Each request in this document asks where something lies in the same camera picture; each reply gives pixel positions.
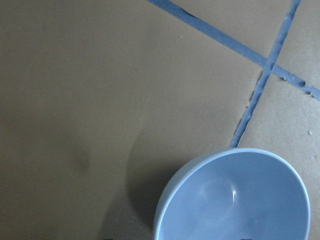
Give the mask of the blue bowl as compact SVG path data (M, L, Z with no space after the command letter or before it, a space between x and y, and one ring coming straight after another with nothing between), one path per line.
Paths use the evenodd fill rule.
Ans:
M256 148L189 161L168 181L153 220L155 240L306 240L311 207L297 171Z

